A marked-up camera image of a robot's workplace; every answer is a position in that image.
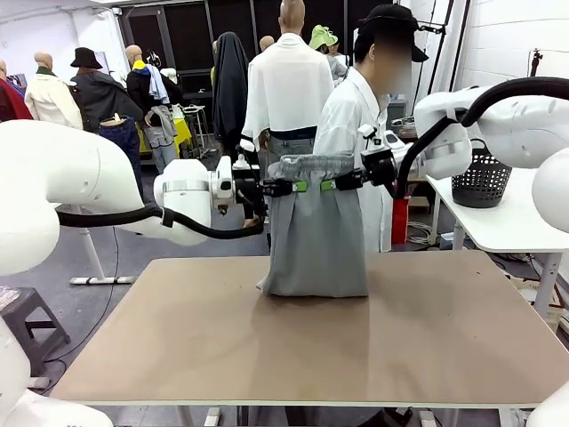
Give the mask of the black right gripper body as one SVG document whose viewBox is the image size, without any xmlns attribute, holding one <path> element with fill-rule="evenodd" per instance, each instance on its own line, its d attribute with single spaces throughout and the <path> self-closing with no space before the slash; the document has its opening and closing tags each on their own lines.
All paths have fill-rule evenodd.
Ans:
<svg viewBox="0 0 569 427">
<path fill-rule="evenodd" d="M 397 163 L 390 149 L 365 150 L 360 154 L 366 179 L 372 185 L 391 185 L 397 177 Z"/>
</svg>

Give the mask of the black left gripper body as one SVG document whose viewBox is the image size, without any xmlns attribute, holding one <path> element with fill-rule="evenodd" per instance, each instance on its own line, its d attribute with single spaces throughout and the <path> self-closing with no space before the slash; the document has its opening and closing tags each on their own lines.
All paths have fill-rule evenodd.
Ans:
<svg viewBox="0 0 569 427">
<path fill-rule="evenodd" d="M 234 169 L 233 184 L 238 205 L 262 205 L 265 202 L 259 167 Z"/>
</svg>

